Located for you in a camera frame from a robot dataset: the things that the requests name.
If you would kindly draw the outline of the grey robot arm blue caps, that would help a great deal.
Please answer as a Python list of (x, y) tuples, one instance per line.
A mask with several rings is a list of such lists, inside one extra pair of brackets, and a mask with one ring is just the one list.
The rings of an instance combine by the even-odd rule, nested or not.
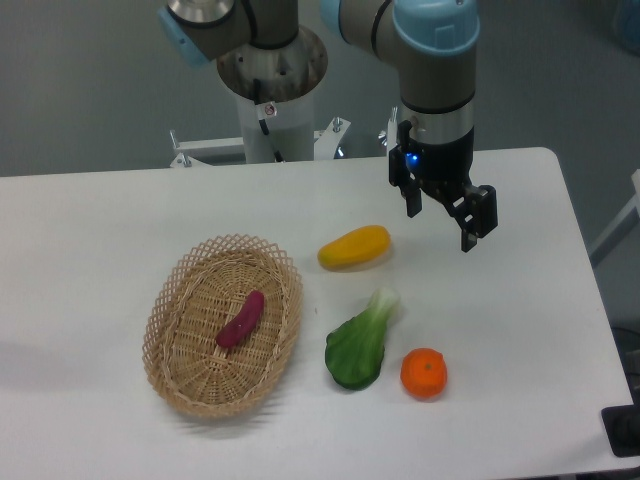
[[(442, 204), (471, 250), (497, 227), (496, 192), (474, 185), (476, 44), (473, 1), (324, 1), (324, 24), (349, 45), (393, 67), (401, 107), (387, 132), (389, 181), (409, 216), (421, 199)], [(299, 20), (295, 1), (167, 1), (159, 21), (194, 65), (214, 63), (239, 103), (250, 163), (307, 160), (311, 94), (328, 54)]]

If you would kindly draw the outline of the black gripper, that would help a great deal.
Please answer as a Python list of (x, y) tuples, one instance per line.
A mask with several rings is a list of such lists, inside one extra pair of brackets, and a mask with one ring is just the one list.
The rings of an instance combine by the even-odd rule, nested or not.
[(470, 179), (474, 128), (443, 144), (419, 142), (411, 137), (413, 130), (409, 120), (397, 127), (397, 144), (388, 155), (389, 183), (403, 190), (409, 218), (422, 210), (421, 190), (444, 201), (445, 209), (461, 229), (461, 250), (469, 252), (498, 226), (496, 189), (472, 185)]

